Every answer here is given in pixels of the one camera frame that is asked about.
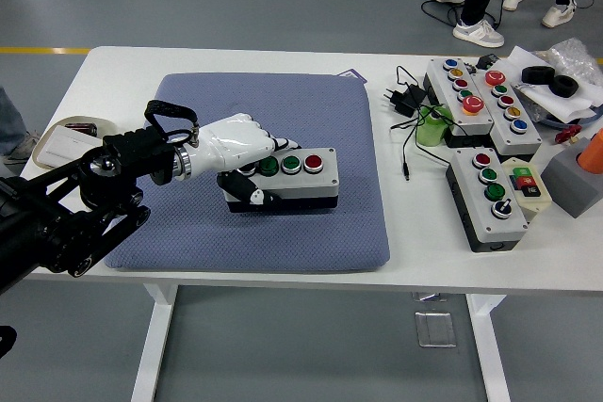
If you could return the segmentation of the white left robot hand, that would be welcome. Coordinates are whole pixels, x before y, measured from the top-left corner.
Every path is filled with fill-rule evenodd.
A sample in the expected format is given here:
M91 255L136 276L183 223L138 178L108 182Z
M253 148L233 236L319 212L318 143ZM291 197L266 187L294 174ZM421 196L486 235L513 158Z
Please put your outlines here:
M184 146L187 177L215 172L223 190L253 206L277 206L282 200L258 188L239 169L259 162L281 150L298 149L297 142L273 137L248 114L237 113L199 129L199 145Z

